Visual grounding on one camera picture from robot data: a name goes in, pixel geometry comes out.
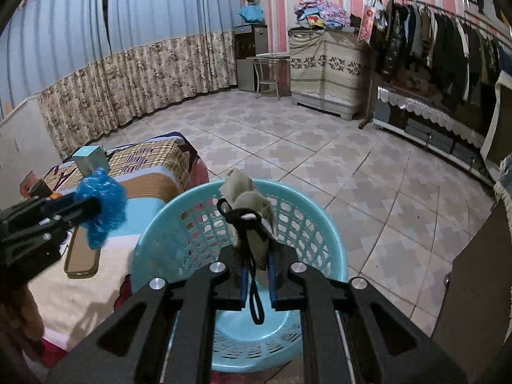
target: black tool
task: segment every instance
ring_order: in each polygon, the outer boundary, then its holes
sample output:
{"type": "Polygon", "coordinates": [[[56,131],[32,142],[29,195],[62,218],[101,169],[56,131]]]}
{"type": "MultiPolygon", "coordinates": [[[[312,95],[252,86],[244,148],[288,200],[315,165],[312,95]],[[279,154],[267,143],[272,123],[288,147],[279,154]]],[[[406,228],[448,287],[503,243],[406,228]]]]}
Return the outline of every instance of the black tool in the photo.
{"type": "MultiPolygon", "coordinates": [[[[349,384],[346,330],[357,383],[466,383],[460,368],[361,277],[329,280],[297,260],[293,247],[269,250],[271,303],[300,309],[305,383],[349,384]]],[[[247,267],[232,246],[188,280],[152,279],[50,372],[48,384],[157,383],[177,322],[165,384],[207,384],[216,310],[241,310],[247,267]]]]}

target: phone case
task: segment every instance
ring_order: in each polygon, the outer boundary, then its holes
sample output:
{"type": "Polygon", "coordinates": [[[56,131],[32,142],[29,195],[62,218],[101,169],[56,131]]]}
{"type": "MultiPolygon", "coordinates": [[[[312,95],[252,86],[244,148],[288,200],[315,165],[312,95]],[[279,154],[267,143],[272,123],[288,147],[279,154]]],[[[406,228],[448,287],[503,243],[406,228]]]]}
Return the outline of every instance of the phone case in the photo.
{"type": "Polygon", "coordinates": [[[87,241],[87,230],[78,227],[73,232],[68,246],[64,273],[69,278],[91,278],[98,272],[100,250],[91,250],[87,241]]]}

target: towel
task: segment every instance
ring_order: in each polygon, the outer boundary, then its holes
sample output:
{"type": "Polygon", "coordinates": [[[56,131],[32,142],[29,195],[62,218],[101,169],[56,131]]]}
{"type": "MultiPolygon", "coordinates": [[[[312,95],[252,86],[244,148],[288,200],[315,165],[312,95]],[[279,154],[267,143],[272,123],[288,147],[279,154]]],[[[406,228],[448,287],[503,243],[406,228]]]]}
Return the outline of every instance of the towel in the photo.
{"type": "MultiPolygon", "coordinates": [[[[231,209],[248,208],[260,214],[262,225],[271,237],[274,236],[276,216],[270,201],[262,196],[254,187],[252,179],[239,169],[232,169],[228,173],[226,182],[221,186],[220,191],[231,209]]],[[[240,246],[239,238],[234,226],[230,225],[235,243],[235,248],[240,246]]],[[[247,242],[251,250],[256,268],[266,270],[267,251],[270,238],[262,240],[255,230],[247,231],[247,242]]]]}

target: blue laundry basket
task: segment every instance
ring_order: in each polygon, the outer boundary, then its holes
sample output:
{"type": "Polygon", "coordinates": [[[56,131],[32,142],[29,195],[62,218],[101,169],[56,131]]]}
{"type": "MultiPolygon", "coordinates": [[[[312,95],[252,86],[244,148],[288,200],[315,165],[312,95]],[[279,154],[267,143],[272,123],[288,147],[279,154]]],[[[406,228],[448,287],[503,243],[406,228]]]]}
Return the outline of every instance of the blue laundry basket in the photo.
{"type": "MultiPolygon", "coordinates": [[[[216,261],[232,244],[230,229],[217,210],[224,182],[193,188],[164,206],[139,238],[132,261],[132,292],[154,277],[168,282],[188,278],[216,261]]],[[[325,276],[347,281],[347,260],[340,236],[326,213],[301,193],[268,180],[254,180],[276,213],[278,240],[294,246],[300,261],[325,276]]],[[[212,369],[261,371],[283,365],[302,352],[299,311],[275,312],[264,281],[258,289],[265,310],[255,325],[249,304],[241,312],[217,313],[212,369]]]]}

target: orange object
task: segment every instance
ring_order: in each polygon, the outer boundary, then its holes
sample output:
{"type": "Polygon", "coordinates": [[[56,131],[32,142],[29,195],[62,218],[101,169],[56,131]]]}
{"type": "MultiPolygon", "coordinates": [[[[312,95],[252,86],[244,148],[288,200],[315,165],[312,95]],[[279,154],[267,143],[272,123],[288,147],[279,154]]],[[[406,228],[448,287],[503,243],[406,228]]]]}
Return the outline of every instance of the orange object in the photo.
{"type": "Polygon", "coordinates": [[[30,172],[20,183],[20,195],[25,199],[30,197],[30,188],[37,182],[34,172],[30,172]]]}

